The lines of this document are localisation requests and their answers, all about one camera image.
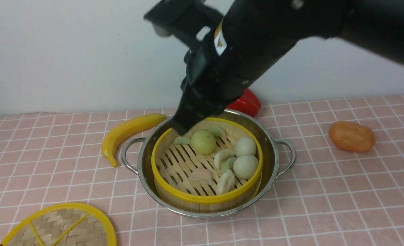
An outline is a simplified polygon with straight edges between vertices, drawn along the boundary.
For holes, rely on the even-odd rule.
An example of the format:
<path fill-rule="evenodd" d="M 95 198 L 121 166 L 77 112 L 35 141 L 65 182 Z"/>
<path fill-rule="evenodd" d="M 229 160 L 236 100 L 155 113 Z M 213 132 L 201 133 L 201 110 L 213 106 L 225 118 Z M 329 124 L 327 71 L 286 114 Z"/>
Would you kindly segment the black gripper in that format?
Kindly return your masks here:
<path fill-rule="evenodd" d="M 280 37 L 256 0 L 235 0 L 225 15 L 200 0 L 161 0 L 144 15 L 188 46 L 172 128 L 184 136 L 244 94 L 296 43 Z"/>

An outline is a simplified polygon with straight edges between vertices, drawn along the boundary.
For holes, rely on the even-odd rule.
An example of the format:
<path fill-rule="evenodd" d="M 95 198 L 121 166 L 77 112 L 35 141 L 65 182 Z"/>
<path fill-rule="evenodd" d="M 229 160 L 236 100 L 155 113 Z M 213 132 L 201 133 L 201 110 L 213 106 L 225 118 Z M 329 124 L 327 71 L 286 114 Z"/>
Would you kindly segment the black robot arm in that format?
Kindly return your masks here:
<path fill-rule="evenodd" d="M 404 0 L 235 0 L 225 15 L 203 0 L 161 0 L 144 19 L 189 48 L 169 120 L 181 136 L 223 112 L 302 39 L 339 37 L 404 66 Z"/>

